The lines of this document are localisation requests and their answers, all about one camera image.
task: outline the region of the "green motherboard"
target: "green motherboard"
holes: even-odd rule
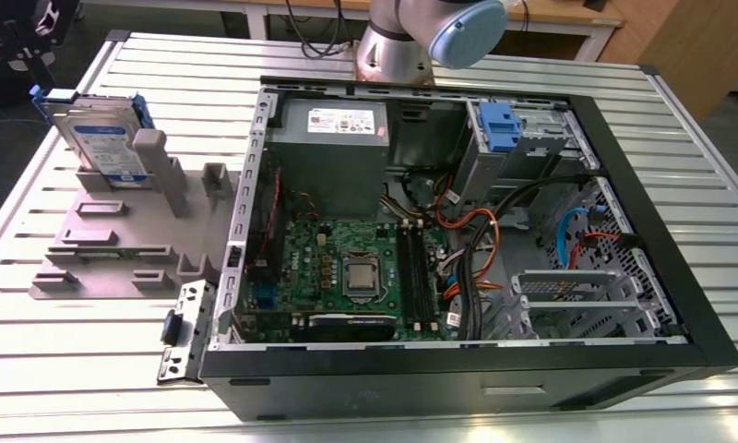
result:
[[[400,229],[394,223],[368,221],[288,222],[280,280],[276,285],[251,286],[254,306],[242,314],[243,335],[256,342],[292,341],[290,317],[332,313],[394,317],[395,341],[443,340],[432,272],[435,251],[444,243],[443,233],[439,228],[419,231],[422,253],[430,264],[424,268],[428,284],[424,303],[431,305],[435,320],[432,324],[411,326],[404,322],[406,297],[399,281],[396,230]]]

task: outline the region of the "gray carpet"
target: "gray carpet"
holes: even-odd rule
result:
[[[328,20],[302,18],[300,21],[303,20],[298,25],[303,33],[312,36],[315,41],[326,42],[331,32],[331,28],[326,28]],[[271,39],[296,39],[288,22],[283,19],[271,18],[268,24]],[[351,22],[350,34],[359,36],[363,26],[359,22]],[[106,33],[112,29],[214,37],[223,37],[224,32],[228,32],[231,37],[248,36],[244,19],[238,14],[222,16],[206,11],[86,5],[84,19],[72,24],[66,44],[55,50],[56,60],[51,71],[59,87],[75,86]],[[39,115],[28,103],[0,109],[0,207],[44,132],[39,123],[3,122],[6,119],[38,120]],[[703,128],[738,173],[738,104],[732,98],[727,98],[716,108],[703,122]]]

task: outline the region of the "power supply label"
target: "power supply label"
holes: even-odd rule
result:
[[[314,108],[308,111],[308,132],[374,135],[374,113],[356,109]]]

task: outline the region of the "slotted aluminum table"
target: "slotted aluminum table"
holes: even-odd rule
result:
[[[286,42],[132,34],[104,43],[78,89],[138,90],[183,167],[224,162],[238,170],[258,77],[347,79],[351,66],[347,55],[306,60]],[[595,98],[738,345],[738,177],[662,80],[635,66],[508,57],[460,71],[435,68],[435,75],[440,85]],[[119,431],[111,437],[123,441],[195,436],[199,443],[235,441],[232,434],[244,436],[236,441],[738,441],[738,369],[596,413],[240,425],[207,388],[154,386],[170,300],[38,302],[26,294],[72,202],[75,166],[52,130],[0,211],[0,436],[102,441],[103,433]],[[143,434],[167,429],[178,430]]]

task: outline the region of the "ram slot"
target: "ram slot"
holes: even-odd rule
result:
[[[422,324],[428,325],[435,321],[431,292],[428,291],[423,230],[420,228],[396,229],[395,254],[404,323],[407,326],[419,329]]]
[[[431,300],[431,291],[428,290],[428,262],[426,261],[426,247],[423,244],[423,229],[419,227],[410,229],[410,251],[412,254],[412,275],[415,278],[414,298],[416,305],[416,319],[420,323],[428,325],[435,321],[434,307]]]
[[[395,258],[399,289],[402,292],[402,316],[404,317],[404,324],[411,326],[415,322],[412,265],[410,260],[408,228],[400,226],[395,230]]]

